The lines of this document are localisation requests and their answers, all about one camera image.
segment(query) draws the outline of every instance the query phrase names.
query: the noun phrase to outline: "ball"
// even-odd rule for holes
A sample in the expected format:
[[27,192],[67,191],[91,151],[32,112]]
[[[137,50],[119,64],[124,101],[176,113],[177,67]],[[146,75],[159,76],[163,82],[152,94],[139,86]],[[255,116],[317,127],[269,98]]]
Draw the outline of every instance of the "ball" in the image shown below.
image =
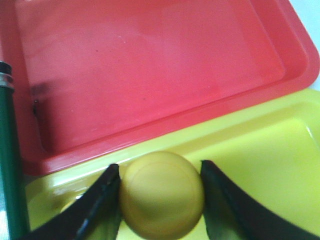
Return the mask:
[[126,224],[142,238],[176,240],[198,223],[204,189],[189,161],[158,151],[135,159],[125,169],[119,203]]

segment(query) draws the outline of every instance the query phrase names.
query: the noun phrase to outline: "green handle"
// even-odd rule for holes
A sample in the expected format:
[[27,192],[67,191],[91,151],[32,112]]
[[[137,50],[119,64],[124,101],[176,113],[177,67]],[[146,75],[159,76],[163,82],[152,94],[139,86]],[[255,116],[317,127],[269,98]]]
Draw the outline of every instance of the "green handle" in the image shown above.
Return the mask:
[[0,239],[29,232],[25,186],[11,86],[11,67],[0,62]]

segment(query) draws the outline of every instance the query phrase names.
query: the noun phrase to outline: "red tray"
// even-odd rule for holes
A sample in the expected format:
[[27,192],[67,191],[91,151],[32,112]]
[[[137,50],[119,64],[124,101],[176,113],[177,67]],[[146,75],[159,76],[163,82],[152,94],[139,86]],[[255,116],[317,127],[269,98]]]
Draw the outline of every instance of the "red tray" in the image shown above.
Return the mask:
[[43,175],[309,86],[287,0],[3,0],[26,174]]

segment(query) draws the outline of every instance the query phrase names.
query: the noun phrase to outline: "metal cap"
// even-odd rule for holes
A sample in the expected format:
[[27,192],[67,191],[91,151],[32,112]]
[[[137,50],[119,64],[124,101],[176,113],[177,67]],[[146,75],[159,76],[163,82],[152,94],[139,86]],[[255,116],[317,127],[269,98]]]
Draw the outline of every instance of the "metal cap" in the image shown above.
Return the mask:
[[0,61],[0,87],[14,90],[14,86],[12,85],[13,78],[11,74],[12,67],[6,62]]

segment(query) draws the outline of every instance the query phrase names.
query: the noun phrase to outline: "yellow tray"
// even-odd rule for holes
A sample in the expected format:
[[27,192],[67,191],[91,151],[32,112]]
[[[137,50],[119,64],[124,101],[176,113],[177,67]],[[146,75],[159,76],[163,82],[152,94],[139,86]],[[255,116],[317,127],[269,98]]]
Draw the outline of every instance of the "yellow tray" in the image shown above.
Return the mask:
[[[165,150],[182,155],[198,171],[201,160],[213,160],[264,206],[320,236],[319,143],[320,92],[305,89],[35,180],[26,187],[31,228],[81,196],[109,164],[121,166]],[[88,239],[104,239],[103,224]],[[122,221],[117,239],[141,238]],[[208,239],[203,218],[183,239]]]

